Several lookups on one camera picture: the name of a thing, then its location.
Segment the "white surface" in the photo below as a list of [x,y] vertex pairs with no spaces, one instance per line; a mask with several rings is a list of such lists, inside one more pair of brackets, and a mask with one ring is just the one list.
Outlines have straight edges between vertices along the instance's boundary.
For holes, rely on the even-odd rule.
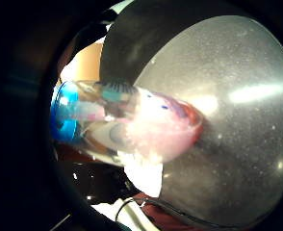
[[[91,205],[91,207],[100,214],[115,221],[116,213],[124,202],[124,200],[118,199],[114,204],[101,203]],[[117,221],[133,231],[160,231],[151,223],[136,202],[128,203],[119,213]]]
[[137,189],[152,197],[159,196],[162,188],[162,164],[140,166],[132,162],[124,167],[124,172]]

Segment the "blue bottle cap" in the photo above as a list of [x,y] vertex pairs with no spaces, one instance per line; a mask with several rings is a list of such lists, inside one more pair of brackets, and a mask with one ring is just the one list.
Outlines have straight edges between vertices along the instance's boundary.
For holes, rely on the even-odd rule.
[[51,113],[50,128],[53,139],[57,141],[73,141],[77,121],[74,119],[57,119],[57,113],[61,103],[68,104],[78,100],[77,88],[71,82],[64,82],[59,88],[54,88]]

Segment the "clear plastic cup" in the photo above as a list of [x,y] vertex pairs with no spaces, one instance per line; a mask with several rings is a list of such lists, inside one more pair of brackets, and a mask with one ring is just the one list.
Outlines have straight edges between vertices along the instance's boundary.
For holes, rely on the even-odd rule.
[[192,147],[202,116],[192,105],[127,84],[65,82],[51,105],[55,140],[125,166],[168,162]]

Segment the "gray speckled surface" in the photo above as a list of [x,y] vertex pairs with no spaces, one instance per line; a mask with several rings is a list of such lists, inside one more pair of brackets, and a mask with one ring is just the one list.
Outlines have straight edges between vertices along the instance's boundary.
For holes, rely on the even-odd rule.
[[251,223],[283,193],[283,48],[257,22],[194,24],[147,64],[137,86],[191,102],[204,132],[165,164],[160,198],[198,218]]

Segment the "black cable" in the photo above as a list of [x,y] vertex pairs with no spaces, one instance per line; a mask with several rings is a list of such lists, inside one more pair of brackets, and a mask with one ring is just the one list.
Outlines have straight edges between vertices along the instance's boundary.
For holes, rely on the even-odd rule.
[[127,201],[125,201],[121,206],[120,208],[118,209],[117,213],[116,213],[116,217],[115,217],[115,221],[117,221],[117,218],[119,216],[119,213],[121,212],[121,210],[129,203],[131,202],[137,202],[137,201],[142,201],[142,202],[145,202],[145,203],[150,203],[150,204],[153,204],[153,205],[156,205],[156,206],[159,206],[161,208],[165,208],[165,209],[168,209],[168,210],[171,210],[173,211],[174,213],[176,213],[177,215],[179,216],[182,216],[182,217],[185,217],[185,218],[188,218],[190,219],[191,221],[193,222],[196,222],[196,223],[200,223],[200,224],[203,224],[203,225],[207,225],[207,226],[211,226],[213,228],[220,228],[220,229],[226,229],[226,230],[239,230],[239,229],[243,229],[243,228],[247,228],[248,224],[244,224],[244,225],[221,225],[221,224],[215,224],[215,223],[212,223],[212,222],[209,222],[207,220],[204,220],[204,219],[201,219],[201,218],[196,218],[196,217],[193,217],[191,215],[188,215],[184,212],[181,212],[175,208],[173,208],[170,204],[166,203],[165,201],[160,201],[158,199],[149,199],[149,198],[131,198]]

